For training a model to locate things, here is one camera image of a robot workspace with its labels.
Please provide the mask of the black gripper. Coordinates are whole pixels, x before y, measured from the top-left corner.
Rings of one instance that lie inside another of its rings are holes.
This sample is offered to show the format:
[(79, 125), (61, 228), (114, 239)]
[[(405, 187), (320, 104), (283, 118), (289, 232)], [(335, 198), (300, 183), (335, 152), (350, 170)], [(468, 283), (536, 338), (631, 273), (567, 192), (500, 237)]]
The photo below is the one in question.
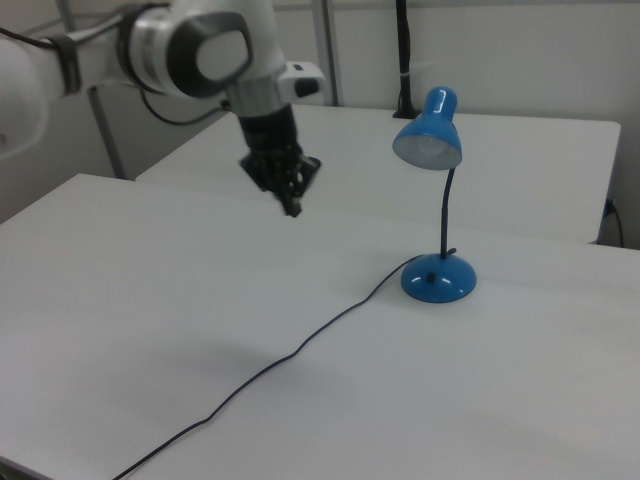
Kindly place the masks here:
[(239, 122), (249, 148), (240, 165), (261, 190), (278, 196), (286, 216), (298, 216), (301, 199), (322, 163), (306, 156), (299, 145), (292, 107), (258, 117), (240, 117)]

